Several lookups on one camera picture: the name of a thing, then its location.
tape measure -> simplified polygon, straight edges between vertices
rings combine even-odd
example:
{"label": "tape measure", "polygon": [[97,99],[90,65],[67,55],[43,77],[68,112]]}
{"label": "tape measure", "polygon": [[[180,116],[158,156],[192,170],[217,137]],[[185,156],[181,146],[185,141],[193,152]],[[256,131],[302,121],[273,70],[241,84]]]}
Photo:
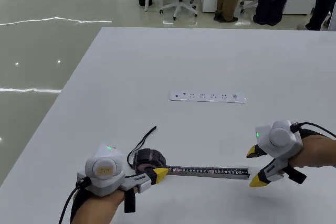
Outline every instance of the tape measure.
{"label": "tape measure", "polygon": [[248,167],[184,167],[166,165],[166,159],[157,150],[141,149],[135,153],[133,168],[143,173],[155,168],[168,168],[167,175],[196,176],[211,178],[248,179]]}

chair base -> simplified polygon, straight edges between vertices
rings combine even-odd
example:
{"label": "chair base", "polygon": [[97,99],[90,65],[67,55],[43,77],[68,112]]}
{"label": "chair base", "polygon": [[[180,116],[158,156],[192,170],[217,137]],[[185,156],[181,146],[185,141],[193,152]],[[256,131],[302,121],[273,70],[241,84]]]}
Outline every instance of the chair base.
{"label": "chair base", "polygon": [[174,1],[170,4],[161,6],[160,13],[163,13],[164,9],[168,9],[168,8],[171,8],[171,7],[175,7],[175,12],[174,12],[174,15],[173,15],[174,20],[176,20],[177,14],[180,12],[181,7],[184,7],[186,9],[190,10],[192,13],[194,13],[195,17],[198,15],[198,11],[196,10],[195,5],[187,4],[185,2],[180,2],[180,1]]}
{"label": "chair base", "polygon": [[240,13],[243,14],[246,9],[256,8],[258,5],[258,0],[241,0],[240,3]]}

black wrist strap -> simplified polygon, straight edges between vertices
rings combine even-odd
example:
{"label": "black wrist strap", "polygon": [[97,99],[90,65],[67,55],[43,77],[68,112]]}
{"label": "black wrist strap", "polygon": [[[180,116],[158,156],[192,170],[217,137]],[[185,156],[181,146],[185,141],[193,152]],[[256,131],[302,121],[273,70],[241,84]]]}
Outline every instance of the black wrist strap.
{"label": "black wrist strap", "polygon": [[135,192],[133,188],[125,191],[124,212],[135,212]]}
{"label": "black wrist strap", "polygon": [[298,184],[302,184],[304,180],[307,178],[307,176],[298,170],[294,169],[292,166],[288,165],[284,169],[282,169],[285,173],[288,174],[288,178],[293,180],[294,182]]}
{"label": "black wrist strap", "polygon": [[74,220],[74,217],[78,211],[78,209],[87,201],[89,198],[93,196],[93,193],[87,191],[85,189],[79,189],[77,194],[75,195],[72,203],[71,208],[71,216],[70,216],[70,223]]}

yellow sticker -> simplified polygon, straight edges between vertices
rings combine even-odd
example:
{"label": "yellow sticker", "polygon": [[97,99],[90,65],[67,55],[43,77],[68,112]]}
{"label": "yellow sticker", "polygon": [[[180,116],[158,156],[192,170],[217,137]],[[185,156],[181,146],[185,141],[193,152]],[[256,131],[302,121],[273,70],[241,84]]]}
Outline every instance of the yellow sticker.
{"label": "yellow sticker", "polygon": [[107,176],[113,174],[113,166],[101,166],[97,168],[97,176]]}

hand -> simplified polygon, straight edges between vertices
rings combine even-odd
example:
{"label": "hand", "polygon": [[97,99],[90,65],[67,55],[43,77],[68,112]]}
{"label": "hand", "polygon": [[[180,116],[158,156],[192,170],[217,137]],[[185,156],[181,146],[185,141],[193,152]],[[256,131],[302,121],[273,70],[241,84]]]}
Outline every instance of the hand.
{"label": "hand", "polygon": [[303,140],[299,154],[289,160],[293,167],[322,167],[336,165],[336,141],[321,135],[311,135]]}
{"label": "hand", "polygon": [[78,209],[72,224],[109,224],[124,200],[124,192],[116,190],[105,197],[91,197]]}

